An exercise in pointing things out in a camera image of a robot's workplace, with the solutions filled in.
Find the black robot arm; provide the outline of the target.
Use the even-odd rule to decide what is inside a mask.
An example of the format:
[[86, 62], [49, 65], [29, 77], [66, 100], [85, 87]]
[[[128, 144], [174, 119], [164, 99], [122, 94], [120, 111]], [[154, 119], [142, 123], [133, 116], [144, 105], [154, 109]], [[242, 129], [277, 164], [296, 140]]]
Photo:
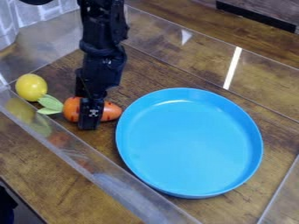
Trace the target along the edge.
[[78, 49], [84, 52], [76, 70], [74, 95], [78, 100], [78, 128], [94, 130], [104, 113], [106, 90], [118, 85], [126, 63], [121, 41], [128, 25], [124, 0], [77, 0], [82, 25]]

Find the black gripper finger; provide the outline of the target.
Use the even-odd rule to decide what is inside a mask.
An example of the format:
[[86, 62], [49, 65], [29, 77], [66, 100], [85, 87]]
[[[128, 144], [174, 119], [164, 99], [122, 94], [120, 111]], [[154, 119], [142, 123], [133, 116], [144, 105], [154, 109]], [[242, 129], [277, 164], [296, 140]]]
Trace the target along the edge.
[[74, 71], [76, 74], [76, 82], [74, 82], [74, 95], [77, 97], [84, 97], [85, 96], [85, 87], [84, 87], [84, 83], [80, 77], [80, 70], [77, 69]]
[[94, 130], [100, 124], [104, 111], [104, 100], [81, 98], [78, 100], [78, 128]]

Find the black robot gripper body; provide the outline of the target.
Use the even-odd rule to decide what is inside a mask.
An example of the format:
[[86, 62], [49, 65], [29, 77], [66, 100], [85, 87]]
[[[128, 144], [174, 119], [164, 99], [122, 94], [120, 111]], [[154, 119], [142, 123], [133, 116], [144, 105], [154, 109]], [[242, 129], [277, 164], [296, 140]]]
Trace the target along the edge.
[[97, 99], [106, 96], [106, 90], [118, 85], [125, 63], [124, 51], [112, 52], [109, 55], [84, 55], [82, 66], [78, 68], [85, 87], [84, 98]]

